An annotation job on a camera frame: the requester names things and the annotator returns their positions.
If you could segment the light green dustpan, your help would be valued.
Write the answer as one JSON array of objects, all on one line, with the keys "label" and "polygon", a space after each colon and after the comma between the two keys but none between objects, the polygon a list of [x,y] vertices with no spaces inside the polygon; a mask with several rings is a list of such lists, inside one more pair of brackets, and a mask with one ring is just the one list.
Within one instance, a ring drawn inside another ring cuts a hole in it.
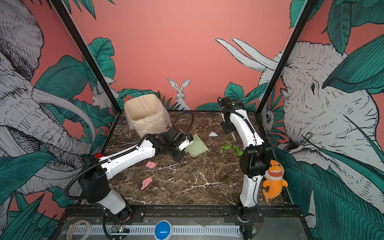
[{"label": "light green dustpan", "polygon": [[186,153],[189,153],[192,157],[197,157],[209,150],[209,148],[204,144],[204,142],[197,134],[194,134],[193,138],[193,143],[187,146],[185,149]]}]

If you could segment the cream trash bin with bag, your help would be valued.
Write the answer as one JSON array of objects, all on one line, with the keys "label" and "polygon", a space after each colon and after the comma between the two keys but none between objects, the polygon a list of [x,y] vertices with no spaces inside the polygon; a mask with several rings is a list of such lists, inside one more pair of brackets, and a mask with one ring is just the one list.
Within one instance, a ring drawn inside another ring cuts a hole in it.
[{"label": "cream trash bin with bag", "polygon": [[167,132],[171,126],[168,111],[154,94],[128,100],[124,110],[129,128],[135,130],[140,137]]}]

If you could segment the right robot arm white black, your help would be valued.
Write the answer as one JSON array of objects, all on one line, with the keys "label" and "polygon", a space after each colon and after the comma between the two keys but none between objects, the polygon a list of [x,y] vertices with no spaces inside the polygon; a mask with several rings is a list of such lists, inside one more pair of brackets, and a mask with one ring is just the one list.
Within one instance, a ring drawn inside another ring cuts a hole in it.
[{"label": "right robot arm white black", "polygon": [[273,158],[273,148],[258,135],[241,101],[219,97],[218,105],[224,120],[221,122],[223,131],[226,134],[237,132],[244,146],[239,160],[244,180],[237,204],[237,215],[245,223],[252,218],[260,221],[262,217],[258,191]]}]

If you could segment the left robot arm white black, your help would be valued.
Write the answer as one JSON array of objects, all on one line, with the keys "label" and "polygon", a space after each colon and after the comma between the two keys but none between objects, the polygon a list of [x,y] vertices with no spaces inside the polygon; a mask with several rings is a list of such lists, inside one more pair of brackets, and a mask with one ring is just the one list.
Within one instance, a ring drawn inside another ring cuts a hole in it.
[{"label": "left robot arm white black", "polygon": [[87,200],[98,204],[115,216],[119,222],[131,218],[132,209],[109,181],[125,169],[159,155],[169,155],[181,160],[185,149],[194,142],[191,134],[184,134],[175,127],[160,134],[145,134],[137,145],[113,155],[88,157],[82,170],[68,183],[64,196],[68,200]]}]

